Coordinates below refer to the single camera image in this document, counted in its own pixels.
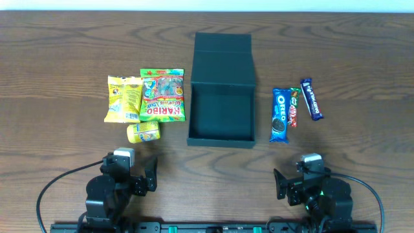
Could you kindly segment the Haribo gummy worms bag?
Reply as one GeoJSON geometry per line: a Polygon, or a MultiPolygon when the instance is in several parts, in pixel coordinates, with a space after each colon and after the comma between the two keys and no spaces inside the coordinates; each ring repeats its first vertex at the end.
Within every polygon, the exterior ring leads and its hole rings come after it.
{"type": "Polygon", "coordinates": [[[140,120],[183,122],[184,69],[140,69],[143,81],[140,120]]]}

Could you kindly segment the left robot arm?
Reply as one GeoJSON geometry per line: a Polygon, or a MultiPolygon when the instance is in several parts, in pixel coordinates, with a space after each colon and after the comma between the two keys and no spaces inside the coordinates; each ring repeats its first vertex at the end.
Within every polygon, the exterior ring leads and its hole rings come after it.
{"type": "Polygon", "coordinates": [[[131,196],[145,196],[157,189],[157,164],[154,158],[145,167],[145,175],[132,176],[131,158],[108,153],[102,159],[101,175],[86,186],[87,211],[78,219],[77,232],[134,232],[135,224],[123,213],[131,196]]]}

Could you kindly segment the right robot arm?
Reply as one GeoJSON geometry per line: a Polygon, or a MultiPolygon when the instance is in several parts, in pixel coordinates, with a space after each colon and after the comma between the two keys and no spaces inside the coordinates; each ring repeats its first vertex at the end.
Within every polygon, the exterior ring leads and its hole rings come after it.
{"type": "Polygon", "coordinates": [[[323,161],[298,162],[301,177],[287,179],[274,170],[277,198],[290,206],[303,204],[309,215],[296,232],[356,232],[351,217],[353,200],[349,183],[332,177],[323,161]]]}

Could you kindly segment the blue Oreo cookie pack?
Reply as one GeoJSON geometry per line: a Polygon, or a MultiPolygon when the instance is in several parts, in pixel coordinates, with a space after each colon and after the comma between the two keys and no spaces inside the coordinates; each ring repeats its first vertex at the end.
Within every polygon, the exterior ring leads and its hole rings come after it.
{"type": "Polygon", "coordinates": [[[287,126],[289,120],[291,90],[273,88],[272,94],[272,130],[270,142],[288,143],[287,126]]]}

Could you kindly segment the yellow snack bag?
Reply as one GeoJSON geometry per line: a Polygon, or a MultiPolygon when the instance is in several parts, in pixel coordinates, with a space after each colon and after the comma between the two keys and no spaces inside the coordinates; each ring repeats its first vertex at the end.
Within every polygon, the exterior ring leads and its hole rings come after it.
{"type": "Polygon", "coordinates": [[[135,76],[108,76],[109,109],[104,122],[140,123],[143,80],[135,76]]]}

